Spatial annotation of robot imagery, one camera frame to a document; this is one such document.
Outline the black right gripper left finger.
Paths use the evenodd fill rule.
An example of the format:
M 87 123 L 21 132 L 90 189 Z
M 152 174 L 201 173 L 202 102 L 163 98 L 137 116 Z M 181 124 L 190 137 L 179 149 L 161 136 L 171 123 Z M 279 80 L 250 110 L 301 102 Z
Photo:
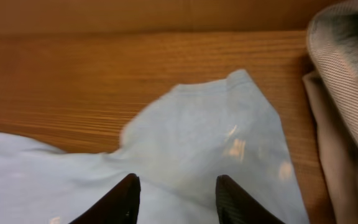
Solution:
M 70 224 L 136 224 L 140 192 L 139 177 L 128 174 Z

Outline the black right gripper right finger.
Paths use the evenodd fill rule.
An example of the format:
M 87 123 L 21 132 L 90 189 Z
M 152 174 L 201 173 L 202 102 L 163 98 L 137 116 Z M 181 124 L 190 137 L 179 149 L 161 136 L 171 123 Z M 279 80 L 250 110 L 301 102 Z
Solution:
M 220 224 L 284 224 L 228 175 L 217 177 L 215 193 Z

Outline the light blue t-shirt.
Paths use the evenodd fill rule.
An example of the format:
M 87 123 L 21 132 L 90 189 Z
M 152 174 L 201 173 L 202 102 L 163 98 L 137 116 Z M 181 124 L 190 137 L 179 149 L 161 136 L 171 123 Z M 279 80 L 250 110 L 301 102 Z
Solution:
M 70 223 L 130 173 L 140 178 L 139 223 L 217 223 L 224 174 L 281 221 L 309 221 L 280 117 L 237 70 L 177 85 L 124 128 L 112 153 L 0 133 L 0 223 Z

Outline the folded beige garment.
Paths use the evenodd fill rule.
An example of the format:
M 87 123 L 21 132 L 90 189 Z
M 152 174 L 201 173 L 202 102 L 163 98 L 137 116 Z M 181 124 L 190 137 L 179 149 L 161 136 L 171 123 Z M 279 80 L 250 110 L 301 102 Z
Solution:
M 358 147 L 320 75 L 303 77 L 316 121 L 319 158 L 337 223 L 358 223 Z

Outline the folded grey garment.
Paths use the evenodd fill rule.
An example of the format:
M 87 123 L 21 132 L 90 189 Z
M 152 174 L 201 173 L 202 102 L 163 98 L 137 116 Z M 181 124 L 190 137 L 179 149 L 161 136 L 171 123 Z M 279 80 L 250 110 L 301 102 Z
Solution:
M 358 146 L 358 1 L 317 13 L 308 26 L 307 48 Z

